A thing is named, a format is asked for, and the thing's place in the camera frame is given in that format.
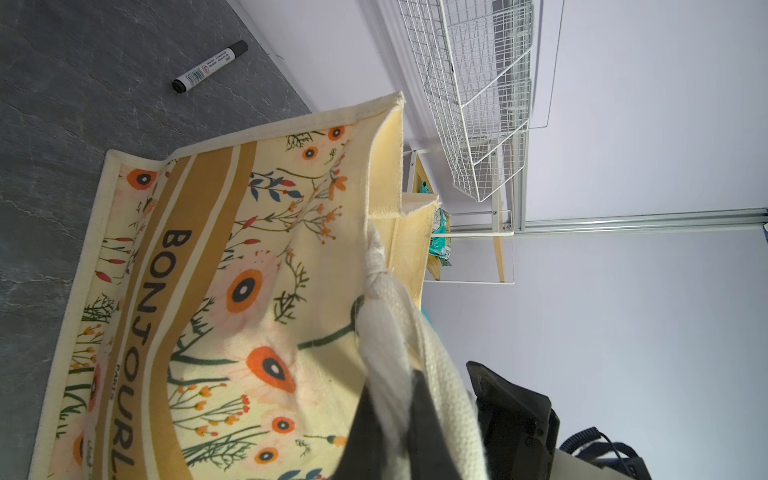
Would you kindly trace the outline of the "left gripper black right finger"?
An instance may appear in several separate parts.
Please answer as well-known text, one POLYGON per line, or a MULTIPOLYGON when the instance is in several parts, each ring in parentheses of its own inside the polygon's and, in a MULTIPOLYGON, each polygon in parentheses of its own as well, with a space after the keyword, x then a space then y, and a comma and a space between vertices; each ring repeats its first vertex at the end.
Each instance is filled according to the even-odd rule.
POLYGON ((407 433, 410 475, 413 480, 461 478, 444 438, 426 378, 412 372, 413 395, 407 433))

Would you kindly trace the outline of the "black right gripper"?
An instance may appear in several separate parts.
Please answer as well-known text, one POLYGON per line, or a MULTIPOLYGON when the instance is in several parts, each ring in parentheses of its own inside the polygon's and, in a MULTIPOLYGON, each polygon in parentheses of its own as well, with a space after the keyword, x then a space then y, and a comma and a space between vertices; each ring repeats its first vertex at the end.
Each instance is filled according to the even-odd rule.
POLYGON ((491 479, 550 478, 560 419, 549 397, 515 385, 485 365, 466 364, 491 479))

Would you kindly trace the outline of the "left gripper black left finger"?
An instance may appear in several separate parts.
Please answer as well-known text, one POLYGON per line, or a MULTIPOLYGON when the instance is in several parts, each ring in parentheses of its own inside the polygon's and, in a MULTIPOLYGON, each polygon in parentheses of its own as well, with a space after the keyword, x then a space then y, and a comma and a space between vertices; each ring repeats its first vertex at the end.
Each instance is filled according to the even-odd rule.
POLYGON ((362 390, 348 442, 333 480, 381 480, 387 465, 385 437, 368 387, 362 390))

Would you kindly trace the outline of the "cream floral tote bag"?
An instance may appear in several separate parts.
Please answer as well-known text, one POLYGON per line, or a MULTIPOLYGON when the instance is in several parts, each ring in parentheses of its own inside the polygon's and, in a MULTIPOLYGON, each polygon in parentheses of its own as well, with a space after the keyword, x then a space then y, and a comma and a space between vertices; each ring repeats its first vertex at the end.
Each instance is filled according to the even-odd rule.
POLYGON ((476 411, 420 313, 438 200, 407 193, 405 99, 111 150, 53 358, 33 479, 332 479, 362 390, 411 479, 412 372, 460 479, 476 411))

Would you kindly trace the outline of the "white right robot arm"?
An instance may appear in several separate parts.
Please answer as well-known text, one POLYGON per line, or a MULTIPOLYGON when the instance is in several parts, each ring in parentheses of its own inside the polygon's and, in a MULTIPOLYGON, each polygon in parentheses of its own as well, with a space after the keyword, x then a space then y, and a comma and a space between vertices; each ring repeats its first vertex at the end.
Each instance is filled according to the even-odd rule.
POLYGON ((491 479, 632 479, 627 458, 603 435, 587 446, 604 443, 614 454, 594 459, 558 447, 560 419, 549 397, 515 385, 489 367, 466 364, 476 396, 478 423, 491 479))

